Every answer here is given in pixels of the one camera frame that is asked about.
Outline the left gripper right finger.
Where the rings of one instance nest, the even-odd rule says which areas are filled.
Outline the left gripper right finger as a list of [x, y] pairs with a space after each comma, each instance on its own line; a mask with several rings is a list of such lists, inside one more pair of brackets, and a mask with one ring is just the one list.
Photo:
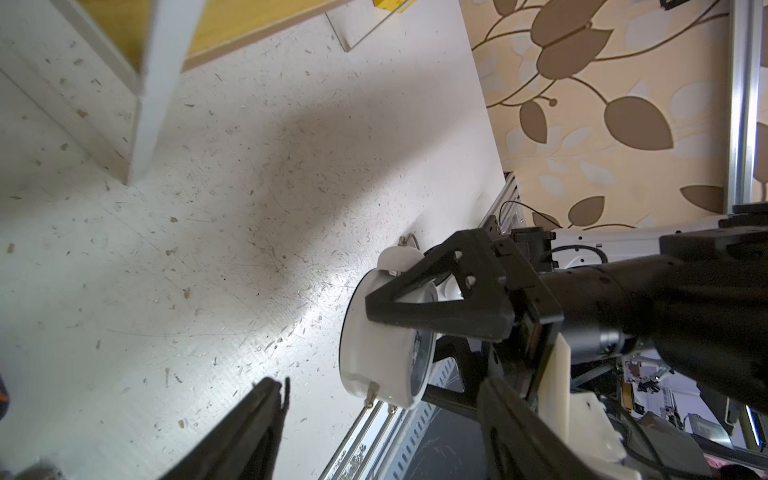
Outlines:
[[490, 479], [595, 479], [503, 378], [485, 379], [477, 395]]

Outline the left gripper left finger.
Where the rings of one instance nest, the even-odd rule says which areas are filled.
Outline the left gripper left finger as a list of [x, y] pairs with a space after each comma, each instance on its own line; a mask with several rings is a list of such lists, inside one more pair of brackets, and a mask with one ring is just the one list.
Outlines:
[[270, 479], [289, 409], [290, 380], [265, 377], [163, 477]]

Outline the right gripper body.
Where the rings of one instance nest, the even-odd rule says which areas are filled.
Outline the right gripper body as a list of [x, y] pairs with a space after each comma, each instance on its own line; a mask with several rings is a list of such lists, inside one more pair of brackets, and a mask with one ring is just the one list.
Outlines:
[[545, 285], [554, 270], [550, 249], [555, 234], [540, 227], [511, 230], [494, 243], [507, 269], [506, 288], [514, 319], [509, 337], [488, 344], [488, 374], [503, 377], [529, 404], [538, 407], [538, 388], [564, 320], [564, 311]]

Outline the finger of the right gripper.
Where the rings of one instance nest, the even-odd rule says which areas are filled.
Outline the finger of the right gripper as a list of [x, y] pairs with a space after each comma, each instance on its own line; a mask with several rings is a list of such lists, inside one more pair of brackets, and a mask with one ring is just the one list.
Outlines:
[[423, 394], [426, 403], [477, 420], [477, 396], [488, 373], [488, 348], [480, 340], [444, 335], [435, 345], [437, 379]]
[[515, 313], [507, 273], [485, 229], [462, 230], [365, 298], [368, 319], [498, 343]]

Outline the white twin-bell clock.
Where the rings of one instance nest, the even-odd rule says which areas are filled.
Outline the white twin-bell clock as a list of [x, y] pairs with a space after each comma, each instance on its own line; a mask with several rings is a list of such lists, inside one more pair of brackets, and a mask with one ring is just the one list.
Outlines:
[[339, 344], [339, 375], [347, 393], [404, 410], [421, 401], [429, 380], [437, 334], [376, 323], [366, 313], [368, 294], [423, 258], [409, 244], [383, 250], [357, 285], [347, 307]]

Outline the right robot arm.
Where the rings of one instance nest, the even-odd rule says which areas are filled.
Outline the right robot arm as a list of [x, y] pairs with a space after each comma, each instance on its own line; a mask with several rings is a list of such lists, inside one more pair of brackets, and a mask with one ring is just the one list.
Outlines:
[[468, 389], [426, 400], [468, 418], [484, 379], [509, 380], [541, 405], [557, 338], [576, 364], [645, 347], [699, 383], [767, 408], [767, 206], [738, 205], [714, 229], [673, 233], [656, 255], [558, 269], [556, 235], [503, 231], [495, 218], [454, 233], [366, 296], [376, 323], [439, 335]]

